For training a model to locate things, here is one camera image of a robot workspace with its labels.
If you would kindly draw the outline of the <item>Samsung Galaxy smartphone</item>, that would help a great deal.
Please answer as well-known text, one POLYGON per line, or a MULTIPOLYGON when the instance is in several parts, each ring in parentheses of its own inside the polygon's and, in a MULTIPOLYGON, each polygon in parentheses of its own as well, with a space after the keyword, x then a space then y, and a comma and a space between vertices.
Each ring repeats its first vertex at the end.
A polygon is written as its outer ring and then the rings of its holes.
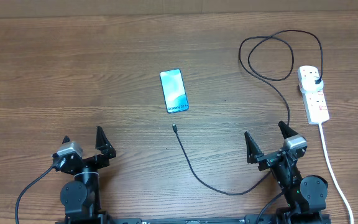
POLYGON ((173 69, 160 72, 160 81, 167 113, 188 110, 188 98, 181 70, 173 69))

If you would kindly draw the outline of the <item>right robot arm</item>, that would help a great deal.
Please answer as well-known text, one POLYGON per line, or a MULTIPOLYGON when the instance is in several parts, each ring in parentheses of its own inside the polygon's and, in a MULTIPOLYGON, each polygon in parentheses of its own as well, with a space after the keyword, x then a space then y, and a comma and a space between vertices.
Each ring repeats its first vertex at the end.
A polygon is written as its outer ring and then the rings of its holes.
POLYGON ((265 155, 249 132, 244 133, 247 162, 257 164, 260 171, 269 170, 281 192, 257 215, 246 215, 246 223, 330 223, 326 208, 328 182, 318 175, 301 176, 296 164, 306 153, 306 139, 280 121, 278 126, 284 139, 283 146, 265 155))

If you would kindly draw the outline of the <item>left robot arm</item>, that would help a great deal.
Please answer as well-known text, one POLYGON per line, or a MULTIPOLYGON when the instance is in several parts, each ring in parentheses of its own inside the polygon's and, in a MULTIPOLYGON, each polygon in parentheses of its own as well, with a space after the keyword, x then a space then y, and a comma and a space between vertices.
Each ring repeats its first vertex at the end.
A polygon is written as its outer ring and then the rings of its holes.
POLYGON ((112 217, 101 209, 99 170, 109 166, 116 151, 108 141, 102 127, 96 130, 95 149, 100 153, 83 158, 80 145, 65 136, 59 150, 52 155, 53 168, 73 176, 60 192, 65 207, 65 223, 112 223, 112 217))

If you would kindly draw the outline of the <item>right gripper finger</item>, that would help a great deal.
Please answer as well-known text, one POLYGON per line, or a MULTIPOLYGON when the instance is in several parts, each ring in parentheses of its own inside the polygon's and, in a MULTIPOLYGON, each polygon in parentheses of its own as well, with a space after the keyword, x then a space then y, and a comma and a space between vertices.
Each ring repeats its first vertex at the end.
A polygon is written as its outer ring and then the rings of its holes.
POLYGON ((260 150, 260 147, 254 141, 248 131, 244 133, 247 147, 247 163, 255 164, 259 162, 259 158, 264 156, 264 153, 260 150))
POLYGON ((287 125, 284 121, 280 121, 278 123, 278 127, 280 128, 284 139, 298 135, 298 133, 289 127, 289 125, 287 125))

